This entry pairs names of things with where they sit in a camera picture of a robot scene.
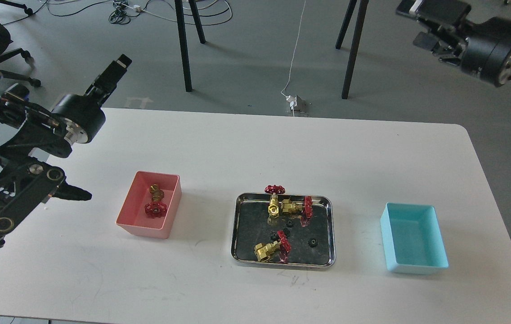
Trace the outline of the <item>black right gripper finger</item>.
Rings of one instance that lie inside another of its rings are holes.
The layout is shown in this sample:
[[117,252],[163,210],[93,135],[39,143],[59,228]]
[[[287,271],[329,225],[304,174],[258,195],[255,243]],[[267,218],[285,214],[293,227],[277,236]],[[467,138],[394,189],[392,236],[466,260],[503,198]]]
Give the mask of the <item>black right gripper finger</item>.
[[395,12],[414,20],[459,23],[470,10],[471,5],[461,0],[402,0]]

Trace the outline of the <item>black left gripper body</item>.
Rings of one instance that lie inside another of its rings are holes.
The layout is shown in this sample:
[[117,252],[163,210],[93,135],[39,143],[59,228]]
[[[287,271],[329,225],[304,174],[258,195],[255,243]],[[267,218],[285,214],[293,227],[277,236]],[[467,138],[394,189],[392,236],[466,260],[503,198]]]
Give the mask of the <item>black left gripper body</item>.
[[52,113],[66,119],[69,126],[79,128],[78,142],[89,143],[105,123],[101,107],[116,89],[116,80],[99,75],[84,95],[67,94],[55,105]]

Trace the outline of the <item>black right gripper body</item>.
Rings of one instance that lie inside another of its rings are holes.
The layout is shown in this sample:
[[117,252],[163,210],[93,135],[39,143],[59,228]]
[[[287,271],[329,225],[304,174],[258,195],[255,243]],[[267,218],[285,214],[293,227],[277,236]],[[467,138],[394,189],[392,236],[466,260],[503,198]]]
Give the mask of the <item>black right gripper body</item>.
[[457,25],[418,20],[427,28],[412,42],[439,61],[501,87],[511,80],[511,20],[493,17],[482,24],[465,18]]

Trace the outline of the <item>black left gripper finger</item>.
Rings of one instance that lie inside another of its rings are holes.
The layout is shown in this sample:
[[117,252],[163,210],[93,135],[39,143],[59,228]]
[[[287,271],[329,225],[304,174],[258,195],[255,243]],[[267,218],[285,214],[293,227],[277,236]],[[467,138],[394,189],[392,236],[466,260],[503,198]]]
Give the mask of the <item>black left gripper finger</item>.
[[125,54],[120,55],[118,59],[112,61],[103,72],[103,81],[108,84],[117,84],[119,80],[126,74],[127,68],[132,64]]

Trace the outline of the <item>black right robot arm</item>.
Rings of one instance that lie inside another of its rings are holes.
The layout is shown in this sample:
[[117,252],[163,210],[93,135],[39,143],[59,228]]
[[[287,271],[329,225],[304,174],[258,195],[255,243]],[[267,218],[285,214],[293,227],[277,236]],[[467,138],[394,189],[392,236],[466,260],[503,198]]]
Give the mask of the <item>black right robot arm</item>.
[[467,75],[503,86],[511,80],[511,20],[492,17],[476,24],[467,20],[470,10],[460,0],[403,0],[396,13],[426,29],[415,46]]

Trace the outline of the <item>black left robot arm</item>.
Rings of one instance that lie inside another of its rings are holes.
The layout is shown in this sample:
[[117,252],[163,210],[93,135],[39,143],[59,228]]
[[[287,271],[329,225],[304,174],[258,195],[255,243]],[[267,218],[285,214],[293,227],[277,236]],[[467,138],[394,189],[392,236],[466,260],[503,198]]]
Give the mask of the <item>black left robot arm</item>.
[[62,168],[31,155],[34,149],[67,158],[76,143],[91,142],[103,127],[102,106],[126,74],[131,59],[122,54],[95,79],[83,95],[67,94],[49,111],[29,101],[29,90],[14,84],[0,97],[0,123],[17,133],[0,145],[0,248],[40,204],[51,197],[87,201],[91,193],[66,182]]

